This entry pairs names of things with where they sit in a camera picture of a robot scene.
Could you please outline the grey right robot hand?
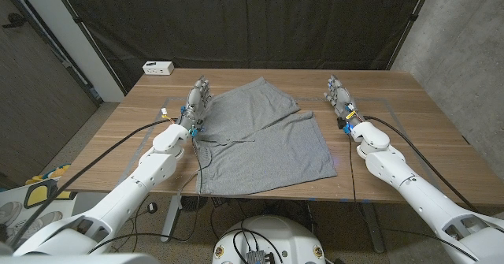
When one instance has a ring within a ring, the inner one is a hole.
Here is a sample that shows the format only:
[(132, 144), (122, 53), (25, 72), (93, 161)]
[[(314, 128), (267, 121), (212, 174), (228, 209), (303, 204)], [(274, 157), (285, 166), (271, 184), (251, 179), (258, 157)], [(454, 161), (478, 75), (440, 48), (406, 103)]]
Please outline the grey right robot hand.
[(334, 75), (331, 75), (328, 79), (328, 91), (324, 93), (324, 98), (334, 108), (338, 128), (342, 129), (346, 134), (350, 134), (356, 125), (365, 120), (359, 114), (354, 98)]

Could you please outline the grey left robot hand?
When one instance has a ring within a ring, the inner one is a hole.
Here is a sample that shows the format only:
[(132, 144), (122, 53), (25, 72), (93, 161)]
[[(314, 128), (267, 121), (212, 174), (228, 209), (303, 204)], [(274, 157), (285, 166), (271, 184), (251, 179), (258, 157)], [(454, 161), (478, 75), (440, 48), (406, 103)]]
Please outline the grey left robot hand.
[(190, 90), (185, 105), (181, 107), (177, 124), (185, 127), (191, 136), (196, 136), (202, 128), (211, 100), (209, 81), (201, 76)]

